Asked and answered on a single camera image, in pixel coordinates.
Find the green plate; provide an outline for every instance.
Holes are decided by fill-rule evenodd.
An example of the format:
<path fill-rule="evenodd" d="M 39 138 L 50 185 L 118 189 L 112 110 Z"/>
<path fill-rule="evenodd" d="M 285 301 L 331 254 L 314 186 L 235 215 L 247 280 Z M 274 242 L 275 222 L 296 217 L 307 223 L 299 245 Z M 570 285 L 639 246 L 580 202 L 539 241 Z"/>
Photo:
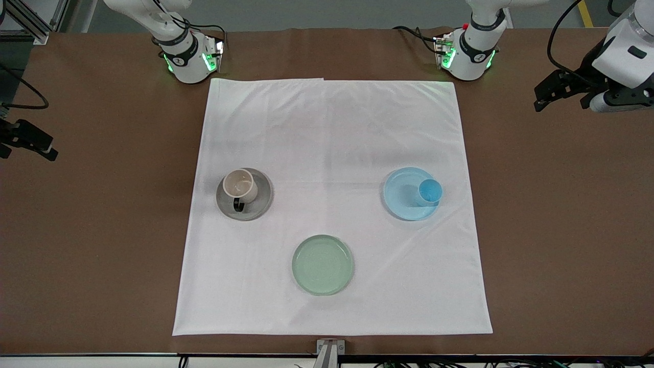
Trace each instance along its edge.
<path fill-rule="evenodd" d="M 338 293 L 350 282 L 353 270 L 350 249 L 333 236 L 312 236 L 293 255 L 293 277 L 313 295 Z"/>

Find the cable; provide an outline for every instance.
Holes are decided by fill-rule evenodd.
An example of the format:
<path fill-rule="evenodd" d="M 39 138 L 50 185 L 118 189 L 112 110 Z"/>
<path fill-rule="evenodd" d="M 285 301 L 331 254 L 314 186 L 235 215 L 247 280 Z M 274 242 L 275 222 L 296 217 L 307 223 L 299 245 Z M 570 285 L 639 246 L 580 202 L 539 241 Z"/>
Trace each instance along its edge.
<path fill-rule="evenodd" d="M 443 51 L 434 50 L 427 43 L 427 41 L 434 42 L 434 37 L 441 37 L 442 35 L 445 35 L 445 33 L 442 33 L 440 35 L 435 35 L 434 37 L 429 38 L 429 37 L 423 36 L 422 32 L 420 32 L 420 28 L 418 28 L 418 27 L 415 28 L 415 31 L 413 31 L 412 29 L 407 28 L 405 26 L 397 26 L 397 27 L 393 27 L 393 29 L 400 29 L 402 31 L 407 31 L 410 34 L 412 34 L 413 36 L 418 37 L 422 41 L 424 46 L 427 48 L 427 50 L 433 52 L 434 54 L 445 55 L 445 53 Z"/>
<path fill-rule="evenodd" d="M 15 103 L 4 103 L 0 102 L 1 107 L 13 107 L 15 109 L 27 109 L 27 110 L 43 110 L 47 109 L 48 106 L 50 106 L 50 103 L 46 98 L 34 87 L 32 87 L 31 84 L 25 82 L 25 79 L 21 78 L 18 74 L 16 74 L 10 67 L 7 67 L 5 64 L 0 63 L 0 68 L 4 69 L 7 73 L 9 73 L 12 77 L 15 79 L 18 79 L 18 82 L 24 84 L 26 87 L 28 87 L 32 92 L 36 93 L 38 97 L 40 97 L 41 101 L 43 101 L 43 105 L 41 106 L 34 106 L 34 105 L 19 105 Z"/>
<path fill-rule="evenodd" d="M 416 32 L 413 31 L 411 28 L 408 28 L 408 27 L 405 27 L 405 26 L 397 26 L 397 27 L 393 27 L 393 29 L 400 29 L 400 30 L 402 30 L 402 31 L 407 31 L 407 32 L 409 32 L 410 34 L 412 34 L 413 36 L 422 39 L 423 41 L 433 41 L 433 40 L 434 40 L 433 38 L 429 38 L 429 37 L 425 37 L 425 36 L 423 36 L 422 33 L 416 33 Z"/>
<path fill-rule="evenodd" d="M 418 33 L 418 37 L 420 37 L 420 39 L 422 40 L 422 43 L 424 43 L 424 46 L 427 48 L 427 50 L 433 52 L 434 54 L 445 55 L 445 52 L 444 52 L 444 51 L 438 51 L 438 50 L 436 50 L 436 49 L 434 49 L 434 48 L 431 48 L 431 47 L 429 46 L 429 44 L 427 43 L 427 41 L 425 41 L 425 38 L 426 38 L 426 37 L 422 35 L 422 32 L 420 32 L 420 28 L 416 27 L 416 28 L 415 28 L 415 31 Z"/>
<path fill-rule="evenodd" d="M 223 27 L 220 27 L 217 24 L 207 24 L 206 26 L 193 24 L 193 23 L 189 22 L 185 18 L 179 19 L 177 17 L 172 16 L 170 13 L 168 13 L 168 10 L 165 10 L 161 6 L 161 3 L 158 0 L 152 0 L 152 2 L 159 8 L 159 10 L 161 10 L 162 12 L 168 14 L 173 19 L 173 23 L 175 23 L 175 25 L 177 27 L 180 27 L 181 29 L 189 29 L 190 28 L 190 29 L 194 29 L 196 31 L 199 31 L 200 28 L 218 28 L 223 33 L 224 37 L 227 38 L 227 32 L 225 31 L 225 29 Z"/>
<path fill-rule="evenodd" d="M 181 356 L 179 357 L 179 363 L 177 364 L 177 368 L 186 368 L 187 364 L 188 364 L 188 356 Z"/>
<path fill-rule="evenodd" d="M 613 9 L 613 0 L 609 0 L 608 5 L 606 5 L 606 10 L 608 10 L 608 11 L 609 11 L 609 14 L 612 15 L 612 16 L 620 16 L 620 15 L 622 15 L 622 14 L 616 12 L 616 11 Z"/>
<path fill-rule="evenodd" d="M 566 9 L 566 11 L 563 12 L 563 15 L 561 15 L 561 17 L 559 18 L 559 20 L 557 20 L 557 23 L 554 25 L 554 28 L 552 28 L 552 33 L 550 33 L 550 35 L 549 35 L 549 40 L 547 41 L 547 58 L 549 59 L 549 61 L 550 61 L 550 62 L 551 62 L 555 67 L 557 67 L 557 68 L 559 68 L 559 69 L 561 69 L 561 70 L 563 70 L 563 71 L 568 72 L 569 74 L 575 76 L 576 78 L 578 78 L 578 79 L 581 80 L 582 82 L 588 84 L 589 86 L 591 86 L 591 87 L 599 87 L 597 84 L 595 84 L 595 83 L 589 81 L 588 79 L 582 77 L 581 75 L 575 73 L 575 72 L 572 71 L 570 68 L 568 68 L 568 67 L 566 67 L 566 66 L 563 66 L 562 64 L 558 63 L 556 60 L 554 60 L 554 57 L 552 56 L 552 42 L 554 41 L 554 35 L 557 34 L 557 30 L 559 29 L 559 26 L 561 25 L 561 22 L 563 22 L 563 20 L 564 20 L 564 19 L 566 18 L 566 16 L 567 16 L 571 11 L 572 11 L 572 9 L 574 9 L 574 8 L 575 8 L 577 5 L 579 5 L 579 3 L 582 2 L 582 1 L 583 1 L 583 0 L 575 0 L 574 3 L 572 3 L 572 5 L 570 5 L 570 7 L 568 7 L 568 8 Z"/>

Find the brown tabletop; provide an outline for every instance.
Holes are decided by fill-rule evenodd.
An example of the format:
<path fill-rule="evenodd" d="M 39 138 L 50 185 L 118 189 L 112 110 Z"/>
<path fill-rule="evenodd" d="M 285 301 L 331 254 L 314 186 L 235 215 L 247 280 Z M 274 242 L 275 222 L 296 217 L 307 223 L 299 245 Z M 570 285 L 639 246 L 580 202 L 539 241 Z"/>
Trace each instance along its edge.
<path fill-rule="evenodd" d="M 574 67 L 605 32 L 562 29 L 555 55 Z M 349 353 L 654 346 L 654 115 L 600 115 L 577 98 L 535 113 L 533 87 L 554 69 L 548 35 L 511 29 L 482 79 L 455 81 L 495 332 L 347 337 Z M 171 336 L 209 81 L 177 82 L 156 53 L 146 33 L 53 34 L 34 48 L 25 78 L 50 108 L 10 119 L 54 136 L 60 155 L 0 162 L 0 351 L 315 351 L 312 336 Z M 222 72 L 452 80 L 391 30 L 232 33 Z M 16 101 L 37 103 L 26 88 Z"/>

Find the black mug handle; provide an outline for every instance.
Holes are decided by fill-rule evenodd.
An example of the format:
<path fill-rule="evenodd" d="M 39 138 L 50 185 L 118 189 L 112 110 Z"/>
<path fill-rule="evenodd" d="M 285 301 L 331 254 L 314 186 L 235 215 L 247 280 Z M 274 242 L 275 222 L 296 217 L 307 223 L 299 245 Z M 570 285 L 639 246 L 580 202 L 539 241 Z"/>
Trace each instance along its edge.
<path fill-rule="evenodd" d="M 234 198 L 234 211 L 243 212 L 244 207 L 245 207 L 245 203 L 241 203 L 240 198 Z"/>

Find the cup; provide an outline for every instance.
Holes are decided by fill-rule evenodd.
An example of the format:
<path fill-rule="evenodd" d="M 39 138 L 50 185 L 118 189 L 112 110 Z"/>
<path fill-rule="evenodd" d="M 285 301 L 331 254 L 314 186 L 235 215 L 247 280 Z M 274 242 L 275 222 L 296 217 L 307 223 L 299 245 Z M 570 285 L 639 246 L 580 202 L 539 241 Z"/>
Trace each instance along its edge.
<path fill-rule="evenodd" d="M 222 180 L 222 190 L 234 198 L 234 211 L 236 212 L 242 212 L 245 204 L 252 202 L 258 192 L 252 173 L 243 168 L 227 174 Z"/>
<path fill-rule="evenodd" d="M 427 179 L 418 186 L 415 202 L 419 207 L 436 207 L 443 196 L 443 187 L 433 179 Z"/>

